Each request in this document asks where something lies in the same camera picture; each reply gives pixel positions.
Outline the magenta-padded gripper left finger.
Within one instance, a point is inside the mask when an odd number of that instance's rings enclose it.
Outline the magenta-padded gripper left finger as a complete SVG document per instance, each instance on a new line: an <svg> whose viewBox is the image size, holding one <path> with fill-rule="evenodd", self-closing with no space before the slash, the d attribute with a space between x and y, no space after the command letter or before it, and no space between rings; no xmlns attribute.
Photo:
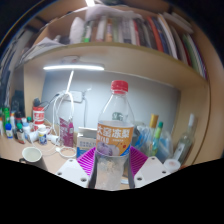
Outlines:
<svg viewBox="0 0 224 224"><path fill-rule="evenodd" d="M92 148L77 159L68 159L56 175L78 186L93 189L96 184L97 168L94 166L95 149Z"/></svg>

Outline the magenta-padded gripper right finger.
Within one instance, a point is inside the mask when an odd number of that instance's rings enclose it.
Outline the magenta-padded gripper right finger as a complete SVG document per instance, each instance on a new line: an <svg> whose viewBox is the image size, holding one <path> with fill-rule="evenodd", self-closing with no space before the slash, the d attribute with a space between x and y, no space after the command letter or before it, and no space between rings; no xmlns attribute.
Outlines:
<svg viewBox="0 0 224 224"><path fill-rule="evenodd" d="M167 175L170 172L155 156L147 157L138 149L130 148L128 182L131 189L143 187Z"/></svg>

